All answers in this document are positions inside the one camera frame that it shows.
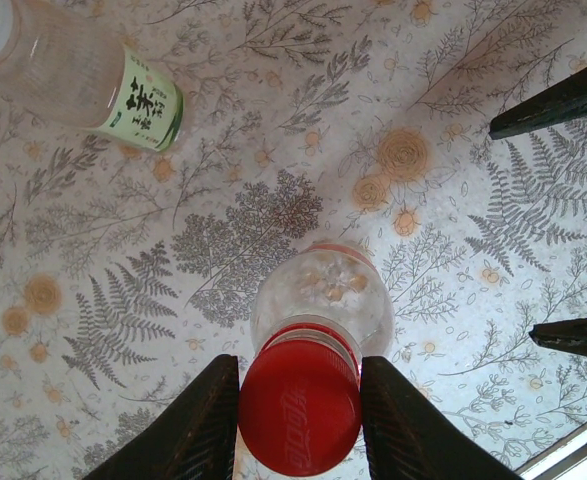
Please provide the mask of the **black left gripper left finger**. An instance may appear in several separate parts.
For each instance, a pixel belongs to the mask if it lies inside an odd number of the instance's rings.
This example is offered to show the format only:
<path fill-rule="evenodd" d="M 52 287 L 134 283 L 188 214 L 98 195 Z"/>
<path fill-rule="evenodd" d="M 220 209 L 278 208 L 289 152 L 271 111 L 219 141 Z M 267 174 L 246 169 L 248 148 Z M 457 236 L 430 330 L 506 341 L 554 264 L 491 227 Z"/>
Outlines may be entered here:
<path fill-rule="evenodd" d="M 83 480 L 232 480 L 238 403 L 238 359 L 221 354 Z"/>

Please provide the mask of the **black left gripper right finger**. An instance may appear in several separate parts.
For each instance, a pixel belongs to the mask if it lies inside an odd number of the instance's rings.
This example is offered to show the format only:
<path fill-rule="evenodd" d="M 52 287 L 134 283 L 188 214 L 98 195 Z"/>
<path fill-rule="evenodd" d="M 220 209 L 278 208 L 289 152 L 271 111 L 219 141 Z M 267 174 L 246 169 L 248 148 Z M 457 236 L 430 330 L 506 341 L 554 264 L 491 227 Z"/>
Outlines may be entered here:
<path fill-rule="evenodd" d="M 386 358 L 363 359 L 360 398 L 371 480 L 522 480 L 459 431 Z"/>

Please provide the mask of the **red bottle cap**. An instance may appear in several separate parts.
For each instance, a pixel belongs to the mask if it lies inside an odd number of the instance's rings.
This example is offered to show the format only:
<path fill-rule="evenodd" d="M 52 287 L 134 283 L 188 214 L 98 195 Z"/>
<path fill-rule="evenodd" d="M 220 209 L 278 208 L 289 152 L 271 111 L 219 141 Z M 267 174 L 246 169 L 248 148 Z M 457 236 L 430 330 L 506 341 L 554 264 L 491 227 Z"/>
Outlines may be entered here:
<path fill-rule="evenodd" d="M 238 425 L 269 469 L 310 477 L 337 466 L 361 426 L 357 374 L 331 348 L 291 340 L 261 352 L 239 395 Z"/>

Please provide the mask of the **clear bottle with red ring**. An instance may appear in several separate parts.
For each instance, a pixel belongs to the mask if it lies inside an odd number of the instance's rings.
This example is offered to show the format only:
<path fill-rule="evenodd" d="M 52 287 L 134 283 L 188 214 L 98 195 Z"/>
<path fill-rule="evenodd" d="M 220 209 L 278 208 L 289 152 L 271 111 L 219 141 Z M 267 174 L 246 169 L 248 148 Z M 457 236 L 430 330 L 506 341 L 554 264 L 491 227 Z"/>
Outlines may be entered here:
<path fill-rule="evenodd" d="M 257 352 L 310 336 L 358 368 L 386 356 L 394 334 L 388 288 L 369 256 L 353 242 L 319 241 L 281 263 L 262 282 L 251 313 Z"/>

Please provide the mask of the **clear bottle with green label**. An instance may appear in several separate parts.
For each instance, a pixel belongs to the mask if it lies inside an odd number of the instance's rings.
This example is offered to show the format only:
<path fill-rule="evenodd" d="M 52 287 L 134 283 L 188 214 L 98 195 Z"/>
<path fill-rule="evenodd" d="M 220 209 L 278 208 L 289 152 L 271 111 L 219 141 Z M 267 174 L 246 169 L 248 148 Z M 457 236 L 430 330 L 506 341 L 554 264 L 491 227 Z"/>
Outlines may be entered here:
<path fill-rule="evenodd" d="M 184 130 L 173 80 L 105 27 L 46 0 L 11 0 L 0 89 L 45 119 L 152 152 Z"/>

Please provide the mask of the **aluminium front rail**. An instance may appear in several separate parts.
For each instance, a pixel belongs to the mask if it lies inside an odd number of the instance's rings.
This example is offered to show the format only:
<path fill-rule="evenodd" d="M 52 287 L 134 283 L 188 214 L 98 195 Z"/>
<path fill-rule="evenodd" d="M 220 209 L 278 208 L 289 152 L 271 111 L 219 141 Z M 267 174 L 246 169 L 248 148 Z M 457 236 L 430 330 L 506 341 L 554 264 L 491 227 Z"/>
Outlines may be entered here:
<path fill-rule="evenodd" d="M 587 422 L 520 466 L 522 480 L 587 480 Z"/>

